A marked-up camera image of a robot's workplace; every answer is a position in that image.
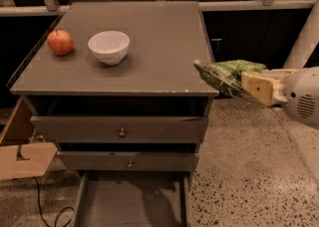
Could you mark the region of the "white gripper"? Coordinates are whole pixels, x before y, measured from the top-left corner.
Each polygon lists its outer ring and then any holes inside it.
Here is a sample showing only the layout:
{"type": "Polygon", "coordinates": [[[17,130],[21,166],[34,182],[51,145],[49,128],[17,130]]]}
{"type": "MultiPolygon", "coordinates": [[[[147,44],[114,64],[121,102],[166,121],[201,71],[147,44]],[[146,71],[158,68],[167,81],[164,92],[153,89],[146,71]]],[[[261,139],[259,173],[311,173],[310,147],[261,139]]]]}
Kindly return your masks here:
{"type": "Polygon", "coordinates": [[[242,72],[241,85],[264,105],[281,105],[294,121],[319,129],[319,67],[242,72]]]}

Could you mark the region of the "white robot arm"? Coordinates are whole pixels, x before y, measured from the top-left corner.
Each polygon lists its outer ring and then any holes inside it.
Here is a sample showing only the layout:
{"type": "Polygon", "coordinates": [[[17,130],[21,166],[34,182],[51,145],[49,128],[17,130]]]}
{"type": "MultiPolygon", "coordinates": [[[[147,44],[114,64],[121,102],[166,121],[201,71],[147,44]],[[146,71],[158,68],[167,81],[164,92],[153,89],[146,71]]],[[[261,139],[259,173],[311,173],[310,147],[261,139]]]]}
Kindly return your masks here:
{"type": "Polygon", "coordinates": [[[266,106],[282,105],[293,120],[319,128],[319,68],[305,65],[319,43],[319,0],[282,69],[243,72],[241,84],[266,106]]]}

